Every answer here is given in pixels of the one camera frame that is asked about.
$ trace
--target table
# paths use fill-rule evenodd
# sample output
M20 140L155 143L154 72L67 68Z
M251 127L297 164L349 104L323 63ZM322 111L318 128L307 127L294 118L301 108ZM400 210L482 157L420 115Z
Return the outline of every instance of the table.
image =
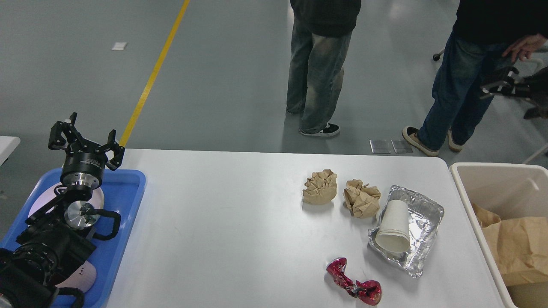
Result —
M379 307L502 307L447 165L439 158L127 149L122 168L145 195L107 307L367 307L325 267L383 288ZM331 169L331 204L302 203L312 172ZM367 245L373 218L350 216L347 180L423 193L445 208L422 277Z
M8 159L20 142L21 139L18 137L0 136L0 165Z

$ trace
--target brown paper bag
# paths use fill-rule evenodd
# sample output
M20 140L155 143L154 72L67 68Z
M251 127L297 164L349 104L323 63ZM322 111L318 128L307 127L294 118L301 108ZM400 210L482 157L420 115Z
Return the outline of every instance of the brown paper bag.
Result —
M496 215L493 212L489 212L488 210L483 209L475 205L474 203L472 203L472 209L476 214L476 218L478 219L478 223L481 228L485 228L492 224L500 222L500 216Z
M374 216L379 210L380 191L376 186L367 187L362 180L353 179L346 182L344 200L350 214L358 218Z
M306 189L302 190L302 200L308 204L326 204L337 195L337 175L329 169L313 172L306 179Z
M508 219L482 230L507 286L548 281L548 218Z

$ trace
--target trash bin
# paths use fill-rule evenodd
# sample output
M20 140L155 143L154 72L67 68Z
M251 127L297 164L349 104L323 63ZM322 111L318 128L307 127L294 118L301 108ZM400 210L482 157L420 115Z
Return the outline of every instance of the trash bin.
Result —
M548 170L502 163L454 163L449 168L466 213L506 307L548 307L548 282L506 287L472 209L472 203L501 219L548 217Z

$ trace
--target metal plate on floor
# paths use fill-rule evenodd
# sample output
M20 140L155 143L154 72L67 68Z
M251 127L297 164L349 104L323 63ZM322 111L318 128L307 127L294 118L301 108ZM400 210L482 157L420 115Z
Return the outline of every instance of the metal plate on floor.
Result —
M116 42L111 50L124 50L128 42Z
M394 151L398 154L413 153L411 145L405 140L392 140L392 146L394 147Z
M369 140L373 154L390 154L392 146L387 140Z

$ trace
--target faded jeans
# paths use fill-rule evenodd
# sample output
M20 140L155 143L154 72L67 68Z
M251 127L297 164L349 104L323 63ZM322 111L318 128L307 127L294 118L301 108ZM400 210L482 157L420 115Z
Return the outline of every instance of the faded jeans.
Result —
M480 85L486 75L512 64L509 56L501 57L508 46L470 43L451 33L432 87L434 105L417 134L426 147L439 150L449 129L456 144L472 137L493 100L481 99Z
M287 89L289 113L301 113L299 129L313 134L333 116L343 85L343 63L352 32L342 37L311 33L297 18L291 38Z

